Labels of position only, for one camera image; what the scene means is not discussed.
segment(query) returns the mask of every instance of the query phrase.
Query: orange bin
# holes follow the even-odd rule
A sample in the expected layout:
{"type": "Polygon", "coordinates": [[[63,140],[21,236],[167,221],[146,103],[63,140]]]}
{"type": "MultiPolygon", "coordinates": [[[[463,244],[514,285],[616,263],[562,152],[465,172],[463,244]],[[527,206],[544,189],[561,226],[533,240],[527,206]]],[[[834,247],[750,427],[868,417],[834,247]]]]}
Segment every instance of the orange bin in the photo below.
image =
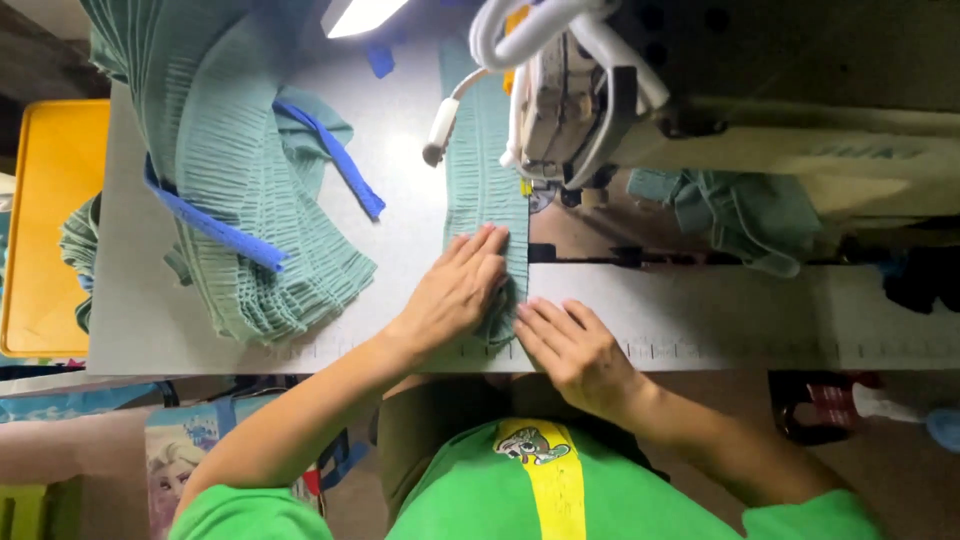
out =
{"type": "Polygon", "coordinates": [[[86,356],[74,308],[84,301],[60,260],[60,225],[104,186],[109,100],[44,101],[23,115],[3,292],[6,356],[86,356]]]}

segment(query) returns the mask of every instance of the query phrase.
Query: hand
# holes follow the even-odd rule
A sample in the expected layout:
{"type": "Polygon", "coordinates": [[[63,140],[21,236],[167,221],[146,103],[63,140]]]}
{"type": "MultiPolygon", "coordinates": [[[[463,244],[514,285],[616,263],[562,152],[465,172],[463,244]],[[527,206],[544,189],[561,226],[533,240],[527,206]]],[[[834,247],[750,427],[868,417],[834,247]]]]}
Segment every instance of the hand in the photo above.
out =
{"type": "Polygon", "coordinates": [[[634,369],[590,308],[575,300],[563,307],[543,299],[520,305],[516,337],[567,403],[629,430],[633,403],[656,386],[634,369]]]}
{"type": "Polygon", "coordinates": [[[499,255],[507,228],[488,223],[473,237],[461,234],[414,290],[407,307],[384,329],[418,360],[480,323],[493,293],[507,280],[499,255]]]}

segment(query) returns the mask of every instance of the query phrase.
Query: green t-shirt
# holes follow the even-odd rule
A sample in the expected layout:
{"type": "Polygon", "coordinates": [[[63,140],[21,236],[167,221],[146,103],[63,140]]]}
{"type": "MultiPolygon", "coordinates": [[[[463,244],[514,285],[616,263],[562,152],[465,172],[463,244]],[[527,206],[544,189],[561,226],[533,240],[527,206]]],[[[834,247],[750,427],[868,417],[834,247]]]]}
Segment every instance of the green t-shirt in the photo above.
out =
{"type": "MultiPolygon", "coordinates": [[[[837,490],[803,504],[744,512],[751,540],[879,540],[857,497],[837,490]]],[[[170,540],[332,540],[324,520],[284,489],[204,491],[170,540]]],[[[506,419],[464,432],[434,457],[388,540],[490,538],[735,540],[683,493],[588,435],[506,419]]]]}

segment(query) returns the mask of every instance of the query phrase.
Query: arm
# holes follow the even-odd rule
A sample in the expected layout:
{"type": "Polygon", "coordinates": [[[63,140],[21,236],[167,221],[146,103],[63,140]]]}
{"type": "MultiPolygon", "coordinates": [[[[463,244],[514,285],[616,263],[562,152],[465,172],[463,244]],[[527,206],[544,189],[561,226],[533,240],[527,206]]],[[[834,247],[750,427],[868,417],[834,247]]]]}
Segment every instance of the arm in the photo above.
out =
{"type": "Polygon", "coordinates": [[[488,225],[473,238],[451,240],[387,328],[264,405],[213,447],[187,481],[177,516],[214,485],[292,484],[357,409],[411,373],[431,351],[479,323],[503,284],[504,261],[497,253],[506,238],[505,228],[488,225]]]}
{"type": "Polygon", "coordinates": [[[669,448],[750,506],[804,503],[847,485],[802,448],[658,387],[579,302],[536,299],[515,324],[523,347],[564,398],[669,448]]]}

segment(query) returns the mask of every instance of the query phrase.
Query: person's left hand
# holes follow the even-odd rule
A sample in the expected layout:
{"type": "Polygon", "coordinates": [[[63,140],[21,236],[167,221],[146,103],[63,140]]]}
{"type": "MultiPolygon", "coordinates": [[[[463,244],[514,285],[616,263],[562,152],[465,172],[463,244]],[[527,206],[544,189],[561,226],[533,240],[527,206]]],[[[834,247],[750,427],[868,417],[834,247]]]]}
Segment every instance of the person's left hand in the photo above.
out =
{"type": "Polygon", "coordinates": [[[423,276],[410,301],[384,332],[416,360],[480,323],[493,293],[507,280],[499,255],[507,228],[488,223],[473,237],[461,234],[423,276]]]}

